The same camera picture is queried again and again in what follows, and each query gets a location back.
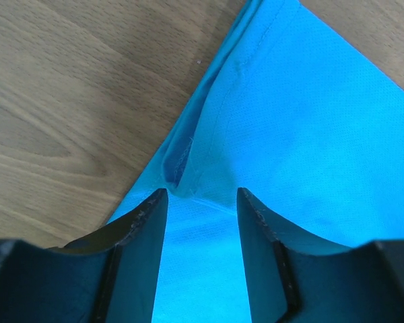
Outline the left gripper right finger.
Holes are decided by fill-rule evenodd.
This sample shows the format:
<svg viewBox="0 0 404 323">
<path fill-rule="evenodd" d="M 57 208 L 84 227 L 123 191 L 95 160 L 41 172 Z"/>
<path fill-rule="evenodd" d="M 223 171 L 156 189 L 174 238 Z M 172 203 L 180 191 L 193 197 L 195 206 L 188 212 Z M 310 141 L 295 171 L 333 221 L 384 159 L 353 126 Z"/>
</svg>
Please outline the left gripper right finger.
<svg viewBox="0 0 404 323">
<path fill-rule="evenodd" d="M 337 244 L 246 188 L 236 206 L 253 322 L 404 322 L 404 240 Z"/>
</svg>

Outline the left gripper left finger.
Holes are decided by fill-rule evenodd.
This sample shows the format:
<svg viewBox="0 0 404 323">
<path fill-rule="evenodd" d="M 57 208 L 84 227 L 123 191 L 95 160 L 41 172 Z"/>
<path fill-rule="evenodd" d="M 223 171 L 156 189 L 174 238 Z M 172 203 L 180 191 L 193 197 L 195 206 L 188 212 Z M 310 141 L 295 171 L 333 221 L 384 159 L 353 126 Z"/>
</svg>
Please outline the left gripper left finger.
<svg viewBox="0 0 404 323">
<path fill-rule="evenodd" d="M 150 322 L 168 194 L 63 247 L 0 239 L 0 322 Z"/>
</svg>

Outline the teal t shirt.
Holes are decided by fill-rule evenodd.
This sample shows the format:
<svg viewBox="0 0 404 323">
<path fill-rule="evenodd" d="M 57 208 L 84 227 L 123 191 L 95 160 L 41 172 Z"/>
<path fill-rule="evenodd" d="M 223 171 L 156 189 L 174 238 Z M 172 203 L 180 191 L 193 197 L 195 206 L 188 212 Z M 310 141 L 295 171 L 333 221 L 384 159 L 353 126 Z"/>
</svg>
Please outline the teal t shirt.
<svg viewBox="0 0 404 323">
<path fill-rule="evenodd" d="M 236 191 L 346 246 L 404 238 L 404 91 L 298 1 L 248 1 L 114 212 L 169 194 L 154 322 L 248 322 Z"/>
</svg>

